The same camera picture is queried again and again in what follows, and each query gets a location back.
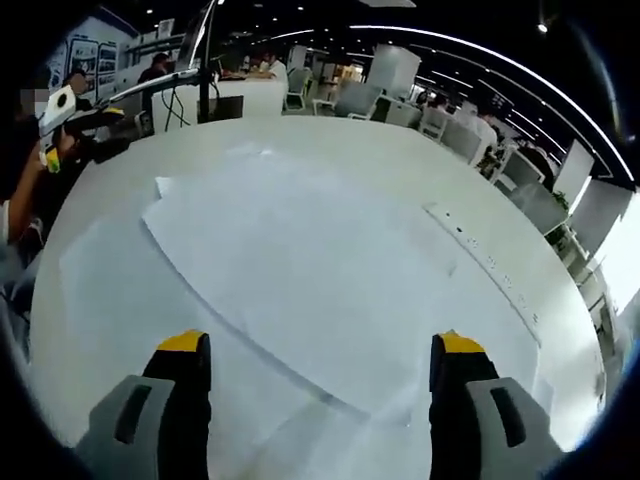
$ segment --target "desk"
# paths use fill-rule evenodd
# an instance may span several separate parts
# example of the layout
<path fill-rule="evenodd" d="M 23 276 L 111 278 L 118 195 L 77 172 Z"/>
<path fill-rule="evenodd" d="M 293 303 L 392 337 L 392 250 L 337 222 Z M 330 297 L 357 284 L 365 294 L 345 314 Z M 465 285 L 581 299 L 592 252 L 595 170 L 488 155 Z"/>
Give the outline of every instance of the desk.
<path fill-rule="evenodd" d="M 103 375 L 100 364 L 92 363 L 95 358 L 68 335 L 59 267 L 67 246 L 98 217 L 114 210 L 125 209 L 139 218 L 157 199 L 155 177 L 209 168 L 215 165 L 216 153 L 247 142 L 300 161 L 330 165 L 350 180 L 403 202 L 446 205 L 538 312 L 538 372 L 555 390 L 552 435 L 567 449 L 581 440 L 599 411 L 595 385 L 602 358 L 575 283 L 536 228 L 476 171 L 419 133 L 322 117 L 249 118 L 195 126 L 141 140 L 119 157 L 85 169 L 43 252 L 32 311 L 33 385 L 46 418 L 63 440 L 73 444 L 86 429 L 96 398 L 86 397 L 82 385 Z M 428 437 L 428 426 L 421 434 Z"/>

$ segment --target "office chair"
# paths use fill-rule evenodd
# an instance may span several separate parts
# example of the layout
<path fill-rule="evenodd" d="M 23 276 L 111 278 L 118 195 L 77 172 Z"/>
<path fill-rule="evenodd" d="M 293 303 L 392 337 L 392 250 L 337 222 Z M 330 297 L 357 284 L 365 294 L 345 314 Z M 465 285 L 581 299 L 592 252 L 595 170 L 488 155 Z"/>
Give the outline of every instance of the office chair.
<path fill-rule="evenodd" d="M 542 235 L 551 233 L 569 218 L 569 214 L 551 192 L 537 182 L 516 188 L 507 198 L 525 214 Z"/>
<path fill-rule="evenodd" d="M 313 114 L 318 116 L 318 107 L 326 106 L 333 110 L 336 117 L 370 120 L 380 95 L 380 87 L 347 80 L 343 82 L 340 97 L 336 102 L 315 99 Z"/>
<path fill-rule="evenodd" d="M 531 161 L 518 151 L 508 152 L 502 168 L 496 173 L 494 185 L 508 194 L 519 187 L 532 183 L 542 183 L 545 175 Z"/>
<path fill-rule="evenodd" d="M 420 133 L 440 141 L 447 123 L 453 117 L 437 108 L 426 108 L 420 121 Z"/>
<path fill-rule="evenodd" d="M 289 91 L 287 92 L 287 97 L 284 101 L 284 105 L 287 110 L 301 111 L 307 108 L 304 97 L 305 87 L 310 76 L 311 72 L 303 68 L 296 68 L 289 73 Z M 297 98 L 300 102 L 300 107 L 291 108 L 289 106 L 289 97 Z"/>
<path fill-rule="evenodd" d="M 445 147 L 449 147 L 460 155 L 466 163 L 471 163 L 478 154 L 481 139 L 475 132 L 451 119 L 446 122 L 440 139 Z"/>

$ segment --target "power outlet strip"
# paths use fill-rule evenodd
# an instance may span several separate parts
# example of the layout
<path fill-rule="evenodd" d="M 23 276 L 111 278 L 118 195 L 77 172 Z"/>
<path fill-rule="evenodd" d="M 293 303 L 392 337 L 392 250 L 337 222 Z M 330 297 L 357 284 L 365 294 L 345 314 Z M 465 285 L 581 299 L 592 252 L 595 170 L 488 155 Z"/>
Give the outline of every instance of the power outlet strip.
<path fill-rule="evenodd" d="M 511 303 L 512 307 L 518 312 L 527 330 L 529 330 L 538 346 L 540 346 L 538 315 L 529 307 L 525 296 L 514 285 L 509 275 L 503 273 L 496 260 L 482 250 L 479 242 L 464 229 L 463 225 L 456 221 L 446 208 L 432 203 L 424 205 L 423 210 L 444 228 L 462 248 L 469 252 L 471 257 L 482 267 L 509 303 Z"/>

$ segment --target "paper sheet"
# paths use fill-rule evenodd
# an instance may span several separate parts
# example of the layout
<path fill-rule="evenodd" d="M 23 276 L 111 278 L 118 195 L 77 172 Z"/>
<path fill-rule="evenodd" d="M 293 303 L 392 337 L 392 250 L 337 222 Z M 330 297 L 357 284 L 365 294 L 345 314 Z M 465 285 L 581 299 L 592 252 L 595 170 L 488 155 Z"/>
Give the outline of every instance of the paper sheet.
<path fill-rule="evenodd" d="M 234 478 L 315 392 L 300 385 L 220 322 L 166 261 L 127 205 L 94 224 L 60 260 L 69 349 L 78 350 L 69 408 L 90 409 L 130 374 L 141 374 L 166 338 L 195 328 L 211 340 L 212 478 Z"/>
<path fill-rule="evenodd" d="M 160 198 L 166 197 L 169 194 L 173 189 L 174 183 L 175 179 L 173 178 L 156 177 L 156 187 L 158 188 Z"/>
<path fill-rule="evenodd" d="M 235 159 L 144 219 L 191 287 L 293 371 L 369 414 L 411 405 L 457 251 L 419 208 L 283 159 Z"/>
<path fill-rule="evenodd" d="M 239 480 L 424 480 L 431 467 L 429 371 L 409 425 L 312 402 L 280 428 Z"/>

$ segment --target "white partition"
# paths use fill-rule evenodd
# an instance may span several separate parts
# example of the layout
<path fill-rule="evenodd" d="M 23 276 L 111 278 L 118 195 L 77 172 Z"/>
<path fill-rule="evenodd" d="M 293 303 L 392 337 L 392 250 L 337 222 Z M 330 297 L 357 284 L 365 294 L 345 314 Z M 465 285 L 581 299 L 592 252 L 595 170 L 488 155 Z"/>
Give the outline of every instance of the white partition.
<path fill-rule="evenodd" d="M 629 206 L 633 192 L 592 180 L 571 217 L 578 241 L 600 263 L 611 244 L 609 234 Z"/>
<path fill-rule="evenodd" d="M 408 97 L 420 61 L 420 57 L 404 48 L 378 45 L 367 83 L 385 89 L 390 96 Z"/>
<path fill-rule="evenodd" d="M 287 71 L 294 68 L 304 68 L 304 61 L 307 58 L 307 47 L 296 45 L 289 51 L 289 61 L 287 62 Z"/>
<path fill-rule="evenodd" d="M 611 232 L 602 274 L 616 312 L 621 313 L 640 290 L 640 195 L 634 194 Z"/>
<path fill-rule="evenodd" d="M 571 150 L 562 164 L 556 183 L 553 185 L 554 192 L 564 193 L 570 208 L 579 200 L 578 195 L 589 178 L 593 162 L 593 156 L 580 142 L 574 140 Z"/>

